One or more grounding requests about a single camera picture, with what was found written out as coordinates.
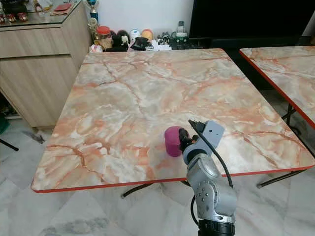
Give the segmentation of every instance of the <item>black screen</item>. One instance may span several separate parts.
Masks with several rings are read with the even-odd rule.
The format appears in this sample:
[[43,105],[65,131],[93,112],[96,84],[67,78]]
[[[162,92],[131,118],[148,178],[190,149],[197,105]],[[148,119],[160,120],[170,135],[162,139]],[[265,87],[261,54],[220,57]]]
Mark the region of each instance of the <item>black screen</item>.
[[194,0],[190,38],[301,35],[315,0]]

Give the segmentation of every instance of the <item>glass top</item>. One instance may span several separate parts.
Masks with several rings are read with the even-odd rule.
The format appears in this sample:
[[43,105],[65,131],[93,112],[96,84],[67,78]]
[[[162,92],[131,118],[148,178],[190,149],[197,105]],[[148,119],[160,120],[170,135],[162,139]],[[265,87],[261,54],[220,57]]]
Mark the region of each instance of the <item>glass top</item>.
[[[72,1],[73,6],[70,13],[76,8],[76,6],[80,3],[81,0]],[[46,11],[43,15],[39,15],[37,12],[28,12],[28,21],[21,22],[17,19],[16,22],[10,23],[7,19],[5,19],[4,24],[0,24],[1,27],[14,27],[14,26],[31,26],[31,25],[42,25],[42,24],[61,24],[64,20],[70,15],[70,13],[66,15],[60,16],[51,16],[50,13],[59,5],[63,4],[63,0],[55,0],[53,1],[53,6]]]

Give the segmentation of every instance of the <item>jar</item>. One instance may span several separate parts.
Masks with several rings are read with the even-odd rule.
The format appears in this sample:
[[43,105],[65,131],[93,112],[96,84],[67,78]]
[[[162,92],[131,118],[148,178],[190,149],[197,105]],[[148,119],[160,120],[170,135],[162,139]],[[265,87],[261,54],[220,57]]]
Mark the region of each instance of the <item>jar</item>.
[[109,38],[110,35],[110,29],[107,26],[99,26],[96,29],[97,35],[98,35],[98,39],[102,40],[105,38]]

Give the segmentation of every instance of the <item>orange lid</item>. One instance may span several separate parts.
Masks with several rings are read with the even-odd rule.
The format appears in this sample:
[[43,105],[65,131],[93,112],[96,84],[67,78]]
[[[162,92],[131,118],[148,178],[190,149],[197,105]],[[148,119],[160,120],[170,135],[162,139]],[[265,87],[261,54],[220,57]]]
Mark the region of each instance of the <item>orange lid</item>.
[[97,27],[96,32],[99,34],[106,35],[106,34],[110,34],[110,29],[107,26],[99,26]]

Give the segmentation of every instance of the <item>robotic arm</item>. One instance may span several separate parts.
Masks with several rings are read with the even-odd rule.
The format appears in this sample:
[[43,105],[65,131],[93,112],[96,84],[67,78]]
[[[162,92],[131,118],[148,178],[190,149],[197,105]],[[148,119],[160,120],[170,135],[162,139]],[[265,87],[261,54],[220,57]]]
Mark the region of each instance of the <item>robotic arm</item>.
[[224,128],[213,121],[205,124],[191,120],[189,122],[199,136],[194,135],[191,139],[182,128],[179,130],[179,138],[183,159],[188,165],[187,180],[193,188],[197,204],[199,221],[194,220],[199,226],[198,235],[233,236],[237,195],[225,164],[223,167],[229,177],[229,184],[211,158],[214,152],[220,159],[214,149],[219,144]]

